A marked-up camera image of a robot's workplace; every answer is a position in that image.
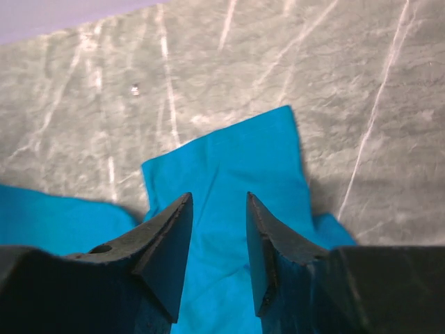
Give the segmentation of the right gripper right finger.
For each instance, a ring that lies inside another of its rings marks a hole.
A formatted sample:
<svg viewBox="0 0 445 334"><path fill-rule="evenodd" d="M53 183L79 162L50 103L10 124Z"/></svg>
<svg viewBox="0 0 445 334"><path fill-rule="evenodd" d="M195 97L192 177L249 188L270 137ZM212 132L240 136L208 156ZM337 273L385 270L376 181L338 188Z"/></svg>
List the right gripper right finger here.
<svg viewBox="0 0 445 334"><path fill-rule="evenodd" d="M444 248L317 246L247 195L254 311L264 333L443 333Z"/></svg>

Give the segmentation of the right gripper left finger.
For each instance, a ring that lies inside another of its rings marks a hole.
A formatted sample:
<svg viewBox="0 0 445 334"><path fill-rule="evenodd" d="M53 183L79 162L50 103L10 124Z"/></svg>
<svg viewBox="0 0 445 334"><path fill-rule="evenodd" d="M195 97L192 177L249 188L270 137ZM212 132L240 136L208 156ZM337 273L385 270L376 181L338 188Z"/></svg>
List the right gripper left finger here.
<svg viewBox="0 0 445 334"><path fill-rule="evenodd" d="M193 197L88 253L1 248L2 333L169 333L177 323Z"/></svg>

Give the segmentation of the blue t shirt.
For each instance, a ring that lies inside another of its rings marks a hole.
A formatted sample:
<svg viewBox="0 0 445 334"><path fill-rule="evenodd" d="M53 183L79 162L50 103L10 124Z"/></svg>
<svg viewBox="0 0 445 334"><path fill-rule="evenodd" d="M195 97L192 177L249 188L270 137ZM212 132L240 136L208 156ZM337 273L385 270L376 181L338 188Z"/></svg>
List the blue t shirt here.
<svg viewBox="0 0 445 334"><path fill-rule="evenodd" d="M174 333L259 333L246 241L246 195L324 248L353 238L330 214L314 216L294 114L283 106L146 161L148 218L193 196L193 231ZM136 226L116 205L1 187L1 243L57 255L84 253Z"/></svg>

